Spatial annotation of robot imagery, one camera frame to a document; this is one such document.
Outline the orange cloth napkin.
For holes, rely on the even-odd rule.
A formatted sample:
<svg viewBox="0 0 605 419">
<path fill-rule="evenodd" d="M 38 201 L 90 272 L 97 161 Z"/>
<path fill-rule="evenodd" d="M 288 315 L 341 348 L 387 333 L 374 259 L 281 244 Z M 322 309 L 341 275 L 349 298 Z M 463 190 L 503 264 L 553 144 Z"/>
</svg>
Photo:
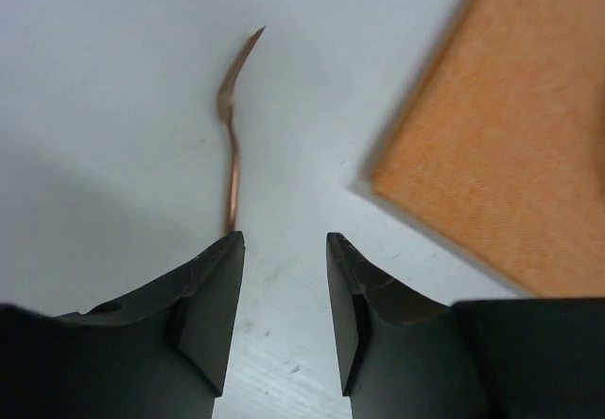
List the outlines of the orange cloth napkin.
<svg viewBox="0 0 605 419">
<path fill-rule="evenodd" d="M 604 292 L 604 0 L 464 0 L 376 195 L 544 297 Z"/>
</svg>

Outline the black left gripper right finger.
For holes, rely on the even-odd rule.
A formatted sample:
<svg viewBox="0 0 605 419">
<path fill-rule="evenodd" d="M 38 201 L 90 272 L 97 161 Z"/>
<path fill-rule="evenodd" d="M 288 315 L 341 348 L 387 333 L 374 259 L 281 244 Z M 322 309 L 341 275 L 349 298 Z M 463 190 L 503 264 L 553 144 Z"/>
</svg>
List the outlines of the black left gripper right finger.
<svg viewBox="0 0 605 419">
<path fill-rule="evenodd" d="M 600 418 L 604 302 L 440 304 L 326 238 L 343 394 L 356 418 Z"/>
</svg>

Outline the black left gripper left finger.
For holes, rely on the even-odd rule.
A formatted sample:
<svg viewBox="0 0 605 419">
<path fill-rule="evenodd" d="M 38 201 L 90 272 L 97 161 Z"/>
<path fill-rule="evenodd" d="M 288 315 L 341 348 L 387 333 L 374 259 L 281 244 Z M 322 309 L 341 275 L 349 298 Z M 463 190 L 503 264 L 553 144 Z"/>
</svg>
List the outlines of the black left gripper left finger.
<svg viewBox="0 0 605 419">
<path fill-rule="evenodd" d="M 57 317 L 1 307 L 5 418 L 209 418 L 244 268 L 232 232 L 125 295 Z"/>
</svg>

